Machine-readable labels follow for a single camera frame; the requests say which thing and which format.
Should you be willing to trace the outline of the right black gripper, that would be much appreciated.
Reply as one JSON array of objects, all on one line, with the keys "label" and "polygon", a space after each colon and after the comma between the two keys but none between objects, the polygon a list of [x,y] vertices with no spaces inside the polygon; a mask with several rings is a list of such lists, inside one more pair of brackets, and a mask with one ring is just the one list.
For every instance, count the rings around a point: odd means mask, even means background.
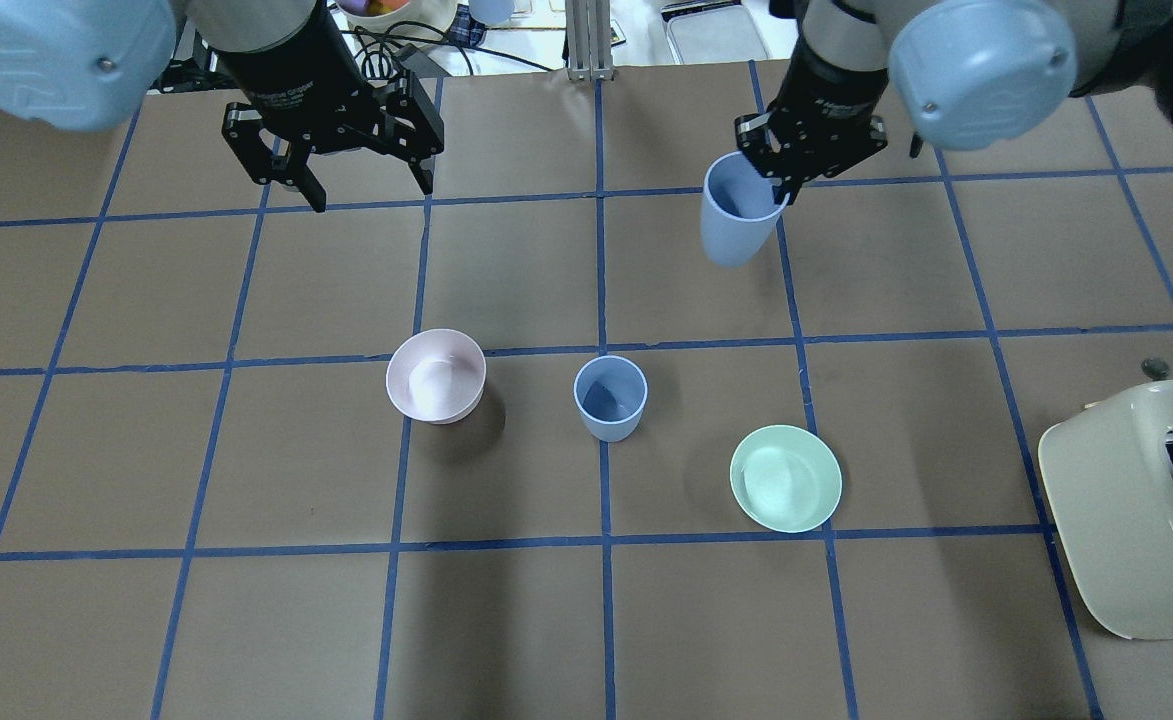
[{"label": "right black gripper", "polygon": [[793,206],[798,186],[833,178],[887,147],[875,114],[888,70],[832,64],[798,40],[778,95],[764,113],[734,118],[738,151],[772,183],[773,202]]}]

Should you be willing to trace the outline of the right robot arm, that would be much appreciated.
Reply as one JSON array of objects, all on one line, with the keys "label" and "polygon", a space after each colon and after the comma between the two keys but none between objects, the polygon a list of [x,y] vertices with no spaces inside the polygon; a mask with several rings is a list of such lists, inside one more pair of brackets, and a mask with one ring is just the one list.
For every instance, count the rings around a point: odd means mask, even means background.
[{"label": "right robot arm", "polygon": [[773,1],[796,42],[778,95],[734,120],[738,150],[775,202],[887,147],[875,114],[896,91],[911,151],[978,151],[1071,97],[1152,91],[1173,128],[1173,1]]}]

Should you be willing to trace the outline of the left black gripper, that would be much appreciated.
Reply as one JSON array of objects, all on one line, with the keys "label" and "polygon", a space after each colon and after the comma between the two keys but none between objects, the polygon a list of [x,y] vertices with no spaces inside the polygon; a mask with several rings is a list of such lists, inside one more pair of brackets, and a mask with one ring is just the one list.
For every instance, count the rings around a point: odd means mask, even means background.
[{"label": "left black gripper", "polygon": [[[327,210],[311,152],[355,147],[402,159],[423,195],[434,193],[445,124],[413,72],[377,91],[359,73],[325,1],[194,1],[190,19],[246,102],[229,102],[222,138],[255,183],[278,183]],[[285,140],[271,150],[263,133]]]}]

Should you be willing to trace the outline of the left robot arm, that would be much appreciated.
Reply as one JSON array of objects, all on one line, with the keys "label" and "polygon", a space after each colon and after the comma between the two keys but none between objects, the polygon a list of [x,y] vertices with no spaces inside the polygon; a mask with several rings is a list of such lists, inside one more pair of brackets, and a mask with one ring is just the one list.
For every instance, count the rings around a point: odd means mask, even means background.
[{"label": "left robot arm", "polygon": [[367,149],[434,191],[434,102],[402,61],[358,61],[325,1],[0,1],[0,110],[65,131],[118,125],[167,69],[182,20],[244,96],[221,136],[255,183],[321,213],[312,156]]}]

